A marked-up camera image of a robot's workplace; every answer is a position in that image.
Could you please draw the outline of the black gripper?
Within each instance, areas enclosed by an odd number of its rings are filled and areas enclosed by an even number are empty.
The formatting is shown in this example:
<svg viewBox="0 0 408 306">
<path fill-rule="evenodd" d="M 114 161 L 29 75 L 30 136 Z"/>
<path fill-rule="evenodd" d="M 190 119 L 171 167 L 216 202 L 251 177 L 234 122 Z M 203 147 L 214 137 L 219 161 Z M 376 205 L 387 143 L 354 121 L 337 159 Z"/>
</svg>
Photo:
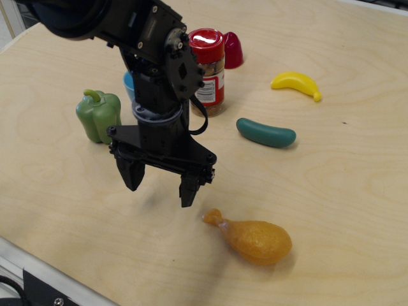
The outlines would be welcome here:
<svg viewBox="0 0 408 306">
<path fill-rule="evenodd" d="M 135 110 L 137 125 L 110 126 L 110 152 L 128 189 L 136 191 L 147 165 L 181 175 L 179 197 L 182 208 L 193 204 L 201 185 L 215 177 L 216 155 L 200 145 L 189 130 L 189 112 L 178 109 L 167 118 L 147 118 Z"/>
</svg>

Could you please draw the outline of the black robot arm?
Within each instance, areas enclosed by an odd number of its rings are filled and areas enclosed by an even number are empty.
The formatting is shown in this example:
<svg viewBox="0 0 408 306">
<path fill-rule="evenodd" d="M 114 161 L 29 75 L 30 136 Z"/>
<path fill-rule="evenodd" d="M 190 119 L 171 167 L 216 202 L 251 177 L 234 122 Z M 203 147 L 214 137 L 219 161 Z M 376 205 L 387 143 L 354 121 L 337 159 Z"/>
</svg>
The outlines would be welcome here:
<svg viewBox="0 0 408 306">
<path fill-rule="evenodd" d="M 135 126 L 110 126 L 110 152 L 130 190 L 146 166 L 178 173 L 189 207 L 214 178 L 216 155 L 194 140 L 189 107 L 199 103 L 203 70 L 189 46 L 181 16 L 162 1 L 27 1 L 50 32 L 70 40 L 100 38 L 118 47 L 133 78 Z"/>
</svg>

